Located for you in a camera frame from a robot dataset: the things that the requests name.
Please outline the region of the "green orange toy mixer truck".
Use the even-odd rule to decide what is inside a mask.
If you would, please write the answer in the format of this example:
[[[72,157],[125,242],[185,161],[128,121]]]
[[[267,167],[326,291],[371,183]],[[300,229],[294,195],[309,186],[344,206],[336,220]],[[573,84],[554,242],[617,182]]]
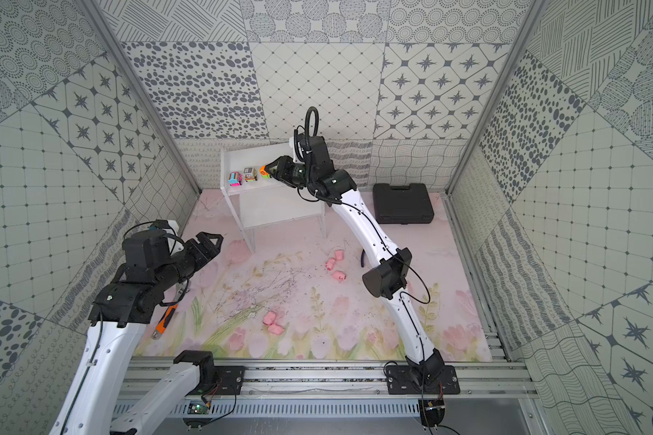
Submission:
[[[263,177],[263,179],[270,179],[272,177],[272,175],[270,174],[270,172],[267,170],[265,166],[262,166],[259,169],[259,174],[261,175],[261,177]]]

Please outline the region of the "pink teal toy truck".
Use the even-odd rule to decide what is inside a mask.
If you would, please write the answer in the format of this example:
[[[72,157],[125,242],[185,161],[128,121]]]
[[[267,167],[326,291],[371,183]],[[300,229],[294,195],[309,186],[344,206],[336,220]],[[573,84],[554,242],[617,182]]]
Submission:
[[[243,183],[243,174],[238,171],[230,172],[228,183],[231,187],[239,187]]]

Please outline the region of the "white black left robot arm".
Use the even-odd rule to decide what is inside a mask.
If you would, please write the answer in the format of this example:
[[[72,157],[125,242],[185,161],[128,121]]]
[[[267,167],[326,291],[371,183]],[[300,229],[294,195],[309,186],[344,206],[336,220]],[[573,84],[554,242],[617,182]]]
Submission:
[[[165,295],[221,253],[223,237],[201,232],[182,240],[175,222],[155,220],[123,236],[125,261],[94,299],[85,349],[51,431],[54,434],[152,434],[188,394],[219,385],[212,353],[183,351],[168,373],[119,418],[114,408],[134,350]]]

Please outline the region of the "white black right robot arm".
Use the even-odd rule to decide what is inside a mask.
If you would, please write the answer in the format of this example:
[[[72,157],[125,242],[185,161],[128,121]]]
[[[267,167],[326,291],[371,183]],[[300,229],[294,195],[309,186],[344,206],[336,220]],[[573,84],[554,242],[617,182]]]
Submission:
[[[325,139],[319,135],[319,110],[311,106],[304,124],[293,133],[293,157],[282,156],[266,165],[266,172],[298,194],[308,192],[311,202],[324,202],[344,220],[363,248],[371,269],[362,276],[367,291],[382,299],[394,320],[412,384],[421,394],[458,394],[461,388],[453,366],[430,340],[412,303],[422,301],[407,288],[412,253],[391,240],[363,201],[357,183],[338,170]]]

